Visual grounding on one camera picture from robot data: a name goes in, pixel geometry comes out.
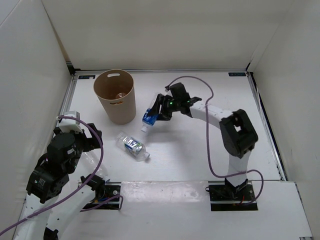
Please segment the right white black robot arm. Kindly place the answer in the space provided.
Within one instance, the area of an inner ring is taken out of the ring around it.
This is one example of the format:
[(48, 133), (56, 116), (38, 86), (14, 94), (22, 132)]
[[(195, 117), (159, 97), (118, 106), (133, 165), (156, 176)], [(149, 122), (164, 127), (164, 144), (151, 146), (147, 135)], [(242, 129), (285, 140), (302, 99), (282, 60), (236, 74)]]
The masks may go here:
[(229, 154), (228, 172), (224, 179), (224, 193), (230, 200), (238, 199), (248, 184), (248, 162), (258, 141), (258, 135), (243, 109), (229, 111), (209, 105), (200, 97), (190, 97), (185, 86), (178, 82), (159, 93), (146, 110), (142, 122), (147, 131), (156, 121), (170, 121), (174, 112), (205, 121), (221, 132), (223, 146)]

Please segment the left blue corner sticker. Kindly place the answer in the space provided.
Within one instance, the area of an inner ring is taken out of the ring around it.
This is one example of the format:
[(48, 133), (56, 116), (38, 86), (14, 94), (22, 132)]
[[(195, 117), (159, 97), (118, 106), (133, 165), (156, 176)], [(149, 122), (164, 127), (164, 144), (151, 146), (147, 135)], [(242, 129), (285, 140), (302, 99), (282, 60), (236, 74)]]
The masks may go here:
[(94, 80), (96, 78), (95, 75), (79, 75), (79, 80)]

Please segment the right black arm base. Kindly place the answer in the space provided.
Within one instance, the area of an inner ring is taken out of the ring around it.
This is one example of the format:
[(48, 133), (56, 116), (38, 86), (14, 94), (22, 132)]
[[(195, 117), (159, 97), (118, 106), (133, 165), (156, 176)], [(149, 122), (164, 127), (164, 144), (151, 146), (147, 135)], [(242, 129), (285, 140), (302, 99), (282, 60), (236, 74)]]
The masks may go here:
[(253, 186), (248, 184), (236, 195), (232, 195), (225, 185), (213, 184), (205, 188), (209, 193), (212, 212), (257, 211), (256, 202), (249, 204), (255, 198)]

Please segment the green blue label bottle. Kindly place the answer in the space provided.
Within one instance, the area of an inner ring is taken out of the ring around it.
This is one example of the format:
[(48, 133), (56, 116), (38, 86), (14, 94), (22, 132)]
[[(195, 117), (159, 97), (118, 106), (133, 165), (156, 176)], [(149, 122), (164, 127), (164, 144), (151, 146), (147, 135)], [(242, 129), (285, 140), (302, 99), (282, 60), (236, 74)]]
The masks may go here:
[(117, 135), (115, 142), (118, 148), (136, 161), (147, 161), (150, 158), (150, 153), (147, 152), (145, 145), (123, 131)]

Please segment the aluminium frame rail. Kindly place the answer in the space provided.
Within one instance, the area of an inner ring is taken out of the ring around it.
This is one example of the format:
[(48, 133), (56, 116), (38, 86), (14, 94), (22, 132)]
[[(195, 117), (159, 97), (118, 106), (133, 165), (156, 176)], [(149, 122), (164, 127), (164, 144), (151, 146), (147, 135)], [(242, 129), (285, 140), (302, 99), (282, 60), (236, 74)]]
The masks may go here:
[(284, 164), (282, 161), (280, 150), (279, 150), (277, 141), (275, 139), (274, 132), (272, 130), (266, 109), (264, 107), (264, 103), (261, 98), (257, 83), (255, 81), (254, 73), (250, 72), (250, 71), (247, 71), (246, 73), (247, 73), (248, 82), (250, 84), (253, 96), (256, 101), (256, 105), (257, 105), (257, 108), (258, 108), (258, 111), (260, 114), (261, 121), (263, 123), (264, 129), (265, 129), (265, 132), (266, 132), (266, 135), (268, 138), (268, 142), (271, 146), (271, 151), (272, 151), (273, 157), (275, 158), (275, 164), (276, 164), (278, 173), (280, 175), (280, 179), (282, 181), (287, 181), (288, 177), (287, 177), (286, 170), (284, 168)]
[(59, 112), (60, 116), (64, 115), (66, 112), (70, 110), (76, 84), (77, 84), (77, 80), (75, 79), (75, 75), (72, 74), (66, 93), (63, 98), (62, 106), (60, 108), (60, 112)]

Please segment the left aluminium frame rail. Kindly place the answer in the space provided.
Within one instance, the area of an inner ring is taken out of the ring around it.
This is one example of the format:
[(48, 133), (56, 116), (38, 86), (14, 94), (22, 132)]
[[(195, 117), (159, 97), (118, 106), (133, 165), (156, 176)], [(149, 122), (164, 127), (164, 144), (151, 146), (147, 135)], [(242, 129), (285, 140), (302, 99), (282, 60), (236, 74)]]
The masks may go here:
[(72, 74), (66, 93), (63, 98), (62, 106), (60, 108), (60, 112), (59, 112), (60, 116), (64, 115), (66, 112), (70, 110), (76, 84), (77, 84), (77, 80), (75, 79), (75, 75)]

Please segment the orange plastic bottle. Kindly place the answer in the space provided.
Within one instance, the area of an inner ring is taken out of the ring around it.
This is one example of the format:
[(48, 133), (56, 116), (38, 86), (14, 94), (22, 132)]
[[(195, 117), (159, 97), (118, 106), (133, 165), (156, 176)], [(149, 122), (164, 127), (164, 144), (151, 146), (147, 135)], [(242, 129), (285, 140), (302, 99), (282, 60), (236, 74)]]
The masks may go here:
[(116, 96), (115, 96), (115, 98), (116, 99), (120, 99), (120, 98), (123, 98), (123, 97), (125, 97), (127, 94), (125, 93), (125, 92), (120, 92), (120, 93), (118, 93)]

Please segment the right aluminium frame rail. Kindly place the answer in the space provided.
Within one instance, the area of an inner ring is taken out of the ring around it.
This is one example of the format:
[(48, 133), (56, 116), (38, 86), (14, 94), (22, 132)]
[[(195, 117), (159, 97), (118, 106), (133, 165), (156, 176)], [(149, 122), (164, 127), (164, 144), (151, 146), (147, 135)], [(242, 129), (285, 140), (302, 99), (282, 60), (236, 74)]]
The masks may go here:
[(255, 81), (254, 73), (250, 72), (250, 71), (247, 71), (246, 73), (247, 73), (248, 82), (250, 84), (253, 96), (256, 101), (256, 105), (257, 105), (257, 108), (258, 108), (258, 111), (260, 114), (261, 121), (263, 123), (264, 129), (265, 129), (265, 132), (266, 132), (266, 135), (268, 138), (268, 142), (271, 146), (271, 151), (272, 151), (273, 157), (275, 158), (275, 164), (276, 164), (278, 173), (280, 175), (280, 179), (282, 181), (287, 181), (288, 177), (287, 177), (286, 170), (284, 168), (284, 164), (282, 161), (280, 150), (279, 150), (277, 141), (275, 139), (274, 132), (272, 130), (266, 109), (264, 107), (264, 103), (261, 98), (257, 83)]

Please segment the clear unlabelled plastic bottle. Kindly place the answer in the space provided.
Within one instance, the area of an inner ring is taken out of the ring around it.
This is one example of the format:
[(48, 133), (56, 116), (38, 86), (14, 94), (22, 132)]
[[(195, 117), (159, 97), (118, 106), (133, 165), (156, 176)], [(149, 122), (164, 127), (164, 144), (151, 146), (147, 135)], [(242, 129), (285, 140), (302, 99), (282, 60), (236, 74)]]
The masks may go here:
[[(100, 158), (94, 151), (84, 152), (81, 156), (85, 169), (91, 174), (98, 166)], [(102, 178), (105, 184), (110, 182), (107, 168), (101, 163), (95, 173), (96, 176)]]

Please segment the blue label plastic bottle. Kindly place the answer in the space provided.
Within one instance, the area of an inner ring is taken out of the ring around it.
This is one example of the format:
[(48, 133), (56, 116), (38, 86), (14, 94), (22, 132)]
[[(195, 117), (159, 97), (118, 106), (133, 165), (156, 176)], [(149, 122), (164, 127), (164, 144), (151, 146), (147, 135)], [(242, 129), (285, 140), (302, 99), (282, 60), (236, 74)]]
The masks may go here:
[(148, 133), (148, 131), (154, 126), (156, 120), (157, 120), (157, 115), (155, 116), (149, 116), (149, 110), (153, 106), (155, 102), (155, 99), (152, 100), (148, 108), (146, 109), (143, 117), (142, 117), (142, 127), (141, 131), (144, 133)]

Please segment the tan cylindrical waste bin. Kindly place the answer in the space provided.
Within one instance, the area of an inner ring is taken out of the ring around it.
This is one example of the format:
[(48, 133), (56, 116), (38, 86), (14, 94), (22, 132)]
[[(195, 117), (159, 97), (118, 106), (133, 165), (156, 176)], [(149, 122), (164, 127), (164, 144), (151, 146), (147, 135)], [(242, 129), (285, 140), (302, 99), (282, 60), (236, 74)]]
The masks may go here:
[[(134, 79), (127, 71), (112, 69), (103, 72), (94, 81), (93, 90), (113, 123), (125, 125), (136, 117)], [(126, 93), (126, 96), (116, 99), (119, 93)]]

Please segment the blue corner sticker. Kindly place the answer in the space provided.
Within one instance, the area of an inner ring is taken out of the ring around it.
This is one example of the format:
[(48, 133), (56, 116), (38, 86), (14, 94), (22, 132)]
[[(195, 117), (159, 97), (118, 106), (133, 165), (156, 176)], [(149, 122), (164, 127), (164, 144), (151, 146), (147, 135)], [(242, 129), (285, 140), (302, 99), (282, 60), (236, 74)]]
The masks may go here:
[(79, 75), (79, 80), (94, 80), (96, 78), (95, 75)]
[(230, 77), (245, 77), (246, 73), (245, 72), (229, 72), (228, 75)]

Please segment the right blue corner sticker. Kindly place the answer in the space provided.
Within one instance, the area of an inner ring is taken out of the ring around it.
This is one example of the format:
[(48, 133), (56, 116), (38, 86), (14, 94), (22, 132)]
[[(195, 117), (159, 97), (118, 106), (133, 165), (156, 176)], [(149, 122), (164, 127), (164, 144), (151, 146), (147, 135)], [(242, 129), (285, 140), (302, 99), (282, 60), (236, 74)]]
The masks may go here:
[(229, 72), (228, 75), (230, 77), (245, 77), (246, 73), (245, 72)]

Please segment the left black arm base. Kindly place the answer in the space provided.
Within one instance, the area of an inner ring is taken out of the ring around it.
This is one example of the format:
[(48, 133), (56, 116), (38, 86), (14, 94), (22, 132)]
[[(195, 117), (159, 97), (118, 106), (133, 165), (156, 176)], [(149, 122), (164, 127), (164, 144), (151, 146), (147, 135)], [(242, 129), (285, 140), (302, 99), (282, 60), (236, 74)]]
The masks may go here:
[(104, 185), (104, 190), (97, 195), (93, 200), (87, 203), (81, 212), (91, 210), (121, 210), (123, 199), (121, 195), (120, 182), (108, 182)]

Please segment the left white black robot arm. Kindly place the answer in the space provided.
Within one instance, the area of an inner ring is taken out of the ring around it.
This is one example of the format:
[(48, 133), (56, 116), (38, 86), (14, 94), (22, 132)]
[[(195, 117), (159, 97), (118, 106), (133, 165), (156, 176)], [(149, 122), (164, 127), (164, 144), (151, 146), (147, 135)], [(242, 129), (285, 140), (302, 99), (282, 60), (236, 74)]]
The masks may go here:
[(89, 200), (100, 200), (105, 195), (104, 180), (97, 176), (102, 163), (87, 177), (81, 177), (81, 185), (59, 200), (63, 187), (69, 182), (83, 153), (103, 150), (102, 132), (94, 123), (85, 123), (91, 136), (79, 126), (81, 120), (74, 117), (60, 119), (54, 129), (54, 137), (31, 173), (26, 191), (23, 217), (14, 224), (18, 227), (17, 240), (57, 240), (73, 218)]

